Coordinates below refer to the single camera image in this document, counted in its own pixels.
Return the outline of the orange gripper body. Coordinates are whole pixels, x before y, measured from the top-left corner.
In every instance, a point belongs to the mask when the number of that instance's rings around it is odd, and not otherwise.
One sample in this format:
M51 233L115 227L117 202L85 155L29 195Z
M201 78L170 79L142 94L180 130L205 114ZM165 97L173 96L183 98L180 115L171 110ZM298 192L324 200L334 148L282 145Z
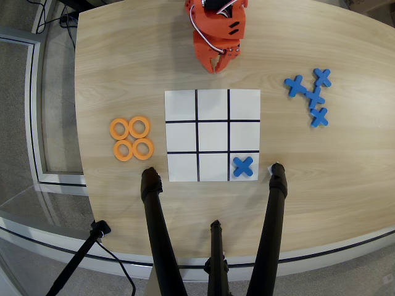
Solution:
M241 53L239 39L224 39L205 34L201 36L194 31L193 41L199 58L204 56L220 60L224 56L228 59L235 59Z

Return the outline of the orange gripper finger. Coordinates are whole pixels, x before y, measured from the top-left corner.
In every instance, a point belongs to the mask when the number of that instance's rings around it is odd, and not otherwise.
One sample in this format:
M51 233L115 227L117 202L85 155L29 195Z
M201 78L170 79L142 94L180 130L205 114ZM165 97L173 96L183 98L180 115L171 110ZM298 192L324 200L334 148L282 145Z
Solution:
M213 66L213 61L217 58L216 55L211 56L211 55L202 55L200 56L199 60L201 64L204 66L204 68L209 72L209 73L215 73L215 67Z
M215 66L215 73L219 73L222 70L224 70L233 59L239 56L239 54L240 54L239 47L227 48L223 54L220 54L218 62Z

